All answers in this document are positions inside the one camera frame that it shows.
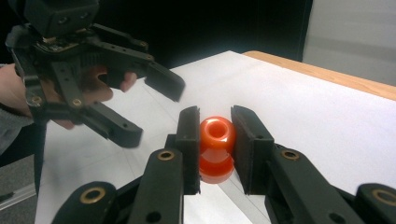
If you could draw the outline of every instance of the red rubber wheel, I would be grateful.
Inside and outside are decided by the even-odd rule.
[[[200,175],[204,182],[218,184],[233,173],[235,128],[219,116],[205,119],[201,125]]]

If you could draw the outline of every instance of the wooden table edge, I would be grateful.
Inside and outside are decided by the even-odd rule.
[[[243,55],[264,62],[272,63],[284,68],[288,68],[290,70],[303,73],[311,77],[317,77],[358,91],[365,91],[373,95],[396,101],[396,87],[394,86],[371,81],[361,77],[354,77],[321,67],[316,67],[307,63],[299,63],[290,59],[281,58],[257,50],[247,51],[243,53]]]

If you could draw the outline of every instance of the dark background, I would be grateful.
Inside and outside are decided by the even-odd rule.
[[[101,0],[96,23],[149,44],[158,63],[173,68],[226,50],[260,50],[301,61],[312,0]],[[0,3],[0,40],[20,21]],[[0,63],[12,63],[5,45]]]

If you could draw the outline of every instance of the human hand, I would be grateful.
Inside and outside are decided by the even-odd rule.
[[[89,105],[95,101],[103,102],[112,98],[113,91],[106,83],[99,79],[99,76],[106,74],[106,68],[102,65],[91,67],[83,72],[81,79],[81,90],[85,104]],[[128,91],[136,82],[135,73],[126,72],[124,80],[120,84],[120,90]],[[54,89],[54,84],[50,80],[41,81],[43,91],[49,102],[61,102],[61,95]],[[12,109],[12,112],[32,117],[29,106],[26,104],[25,86],[21,78],[15,73],[15,64],[8,64],[0,68],[0,103]],[[74,124],[70,120],[55,120],[56,123],[66,129],[72,129]]]

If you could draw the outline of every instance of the white table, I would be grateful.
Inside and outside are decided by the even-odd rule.
[[[138,80],[106,104],[144,129],[126,149],[85,126],[48,127],[35,222],[50,223],[68,196],[92,181],[120,188],[144,172],[149,154],[177,130],[180,110],[197,105],[201,120],[230,108],[256,112],[276,142],[300,150],[340,189],[362,183],[396,188],[396,102],[227,51],[172,69],[186,81],[179,103]],[[219,185],[201,182],[185,196],[184,223],[270,223],[263,196],[246,196],[236,173]]]

